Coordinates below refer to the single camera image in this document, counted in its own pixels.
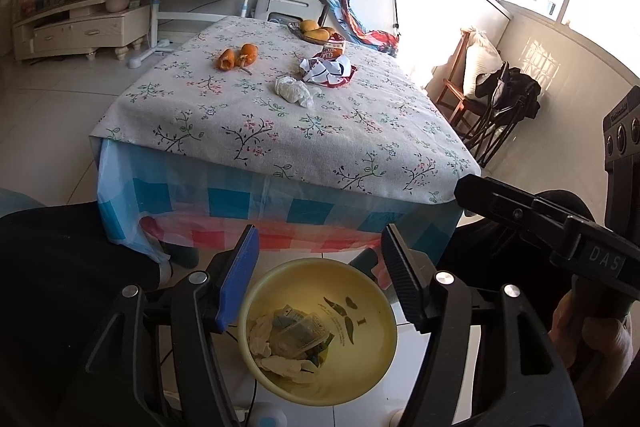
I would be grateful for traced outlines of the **right hand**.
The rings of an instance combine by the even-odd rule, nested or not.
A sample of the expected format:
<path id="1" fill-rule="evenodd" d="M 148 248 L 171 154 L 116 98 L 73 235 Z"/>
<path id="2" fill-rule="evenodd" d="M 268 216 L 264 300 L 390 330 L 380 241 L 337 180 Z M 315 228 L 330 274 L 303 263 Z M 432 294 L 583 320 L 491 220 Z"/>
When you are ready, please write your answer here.
<path id="1" fill-rule="evenodd" d="M 632 316 L 617 319 L 581 319 L 569 291 L 552 317 L 549 337 L 567 369 L 581 366 L 572 380 L 582 415 L 594 414 L 612 395 L 634 359 Z"/>

